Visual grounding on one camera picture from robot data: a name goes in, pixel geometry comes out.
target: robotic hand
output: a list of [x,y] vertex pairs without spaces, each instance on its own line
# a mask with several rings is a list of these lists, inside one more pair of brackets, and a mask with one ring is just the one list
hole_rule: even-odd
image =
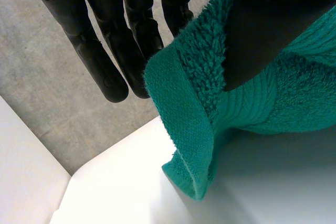
[[[62,26],[76,53],[110,102],[128,96],[128,86],[112,63],[92,27],[85,0],[42,0]],[[123,0],[87,0],[116,62],[139,98],[148,98],[142,74],[148,59],[163,48],[158,23],[153,18],[153,0],[124,0],[130,28],[124,19]],[[193,13],[190,0],[162,0],[164,17],[177,36]]]

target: green towel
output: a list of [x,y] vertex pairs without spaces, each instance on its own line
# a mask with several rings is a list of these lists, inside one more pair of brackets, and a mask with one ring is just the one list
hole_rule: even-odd
[[205,196],[218,152],[235,129],[277,134],[336,124],[336,7],[262,73],[224,92],[224,27],[234,1],[210,0],[145,70],[146,87],[177,148],[163,170],[196,200]]

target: gray floor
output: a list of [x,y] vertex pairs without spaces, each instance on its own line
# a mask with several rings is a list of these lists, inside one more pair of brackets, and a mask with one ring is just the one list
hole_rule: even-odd
[[[190,9],[207,1],[191,0]],[[153,10],[167,45],[160,0]],[[70,174],[157,116],[133,93],[106,101],[40,0],[0,0],[0,95]]]

